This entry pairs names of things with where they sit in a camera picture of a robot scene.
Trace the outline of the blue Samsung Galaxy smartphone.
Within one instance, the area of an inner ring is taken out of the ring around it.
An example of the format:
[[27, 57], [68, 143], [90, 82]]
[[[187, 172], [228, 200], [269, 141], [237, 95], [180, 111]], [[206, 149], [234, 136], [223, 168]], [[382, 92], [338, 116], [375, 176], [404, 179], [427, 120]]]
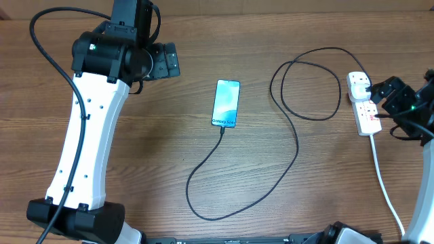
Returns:
[[211, 120], [213, 126], [236, 126], [240, 88], [239, 81], [217, 81]]

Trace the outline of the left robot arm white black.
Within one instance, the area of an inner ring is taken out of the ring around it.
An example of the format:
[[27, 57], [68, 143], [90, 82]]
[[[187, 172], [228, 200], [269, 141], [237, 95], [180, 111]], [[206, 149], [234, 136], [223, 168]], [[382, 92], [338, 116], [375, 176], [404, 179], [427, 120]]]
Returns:
[[159, 8], [150, 1], [116, 1], [110, 16], [72, 46], [73, 89], [68, 129], [56, 174], [42, 199], [28, 203], [28, 220], [44, 233], [84, 243], [145, 243], [125, 221], [125, 207], [106, 200], [106, 168], [115, 127], [134, 83], [180, 75], [176, 47], [157, 41]]

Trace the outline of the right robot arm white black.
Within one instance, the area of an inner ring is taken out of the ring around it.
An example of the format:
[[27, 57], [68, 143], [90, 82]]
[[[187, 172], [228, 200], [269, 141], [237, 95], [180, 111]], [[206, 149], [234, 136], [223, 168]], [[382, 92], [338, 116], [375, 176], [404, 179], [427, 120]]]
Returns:
[[[363, 163], [368, 157], [372, 158], [378, 185], [401, 235], [400, 243], [433, 242], [433, 70], [429, 69], [424, 78], [424, 85], [415, 91], [395, 76], [377, 84], [372, 83], [364, 71], [353, 71], [346, 77], [357, 133], [370, 141], [368, 148], [357, 140], [348, 141], [349, 161]], [[399, 156], [416, 159], [422, 169], [418, 197], [408, 226], [399, 219], [380, 171], [374, 136], [382, 130], [382, 118], [392, 119], [405, 133], [403, 141], [416, 141], [421, 146], [418, 152], [406, 152], [402, 148], [389, 150], [390, 159], [395, 161]]]

